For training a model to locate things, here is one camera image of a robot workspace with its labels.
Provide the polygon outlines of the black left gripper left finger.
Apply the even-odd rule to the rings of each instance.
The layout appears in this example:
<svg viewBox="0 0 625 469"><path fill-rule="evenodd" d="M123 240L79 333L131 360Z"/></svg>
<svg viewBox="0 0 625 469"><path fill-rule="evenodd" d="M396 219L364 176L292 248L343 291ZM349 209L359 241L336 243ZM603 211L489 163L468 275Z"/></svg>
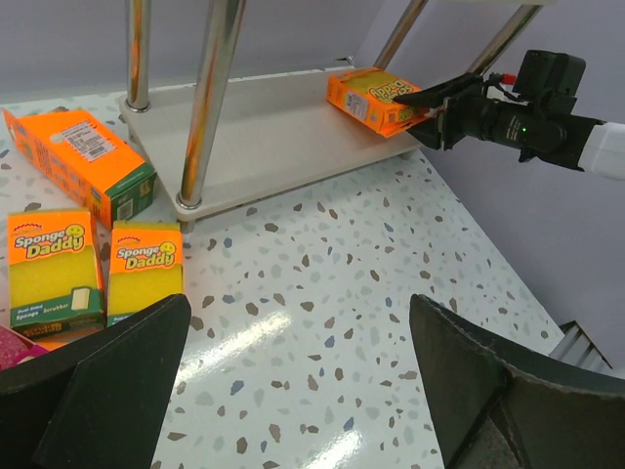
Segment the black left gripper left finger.
<svg viewBox="0 0 625 469"><path fill-rule="evenodd" d="M2 467L149 467L190 318L187 297L170 295L3 370Z"/></svg>

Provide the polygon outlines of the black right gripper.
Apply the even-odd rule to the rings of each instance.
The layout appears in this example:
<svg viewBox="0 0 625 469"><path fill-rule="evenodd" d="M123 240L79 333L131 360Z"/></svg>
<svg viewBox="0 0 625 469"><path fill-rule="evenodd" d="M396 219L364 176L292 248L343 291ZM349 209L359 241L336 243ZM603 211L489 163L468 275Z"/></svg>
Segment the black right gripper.
<svg viewBox="0 0 625 469"><path fill-rule="evenodd" d="M481 76L467 72L436 86L399 95L403 106L441 106L481 83ZM603 120L572 113L576 98L554 91L521 97L520 103L490 99L467 92L450 100L444 114L429 117L407 133L428 149L452 149L466 137L520 152L519 162L538 158L543 162L579 171L579 160L591 132Z"/></svg>

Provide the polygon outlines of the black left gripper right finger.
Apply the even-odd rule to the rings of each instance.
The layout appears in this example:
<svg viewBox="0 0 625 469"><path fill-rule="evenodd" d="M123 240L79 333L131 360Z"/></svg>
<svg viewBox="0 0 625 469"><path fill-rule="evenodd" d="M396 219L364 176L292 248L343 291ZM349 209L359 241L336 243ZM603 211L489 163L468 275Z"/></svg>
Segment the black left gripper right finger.
<svg viewBox="0 0 625 469"><path fill-rule="evenodd" d="M446 468L621 468L623 380L559 362L413 295L409 325Z"/></svg>

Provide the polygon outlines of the magenta Scrub Mommy box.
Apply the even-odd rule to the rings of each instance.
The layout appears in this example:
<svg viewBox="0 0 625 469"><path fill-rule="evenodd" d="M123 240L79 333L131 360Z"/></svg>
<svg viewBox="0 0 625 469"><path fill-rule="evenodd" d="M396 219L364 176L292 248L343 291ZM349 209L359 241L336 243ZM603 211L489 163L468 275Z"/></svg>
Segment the magenta Scrub Mommy box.
<svg viewBox="0 0 625 469"><path fill-rule="evenodd" d="M14 330L0 326L0 369L5 370L47 354L47 351Z"/></svg>

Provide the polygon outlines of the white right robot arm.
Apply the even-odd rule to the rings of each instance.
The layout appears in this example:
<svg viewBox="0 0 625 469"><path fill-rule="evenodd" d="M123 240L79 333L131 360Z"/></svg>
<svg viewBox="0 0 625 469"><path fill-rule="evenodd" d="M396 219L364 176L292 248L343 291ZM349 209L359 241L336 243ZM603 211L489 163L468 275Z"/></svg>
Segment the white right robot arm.
<svg viewBox="0 0 625 469"><path fill-rule="evenodd" d="M465 73L419 92L394 98L422 111L426 119L408 130L424 147L451 150L466 138L520 153L519 162L537 158L573 171L611 180L624 179L624 126L570 113L547 116L530 101L489 98L503 77L483 79Z"/></svg>

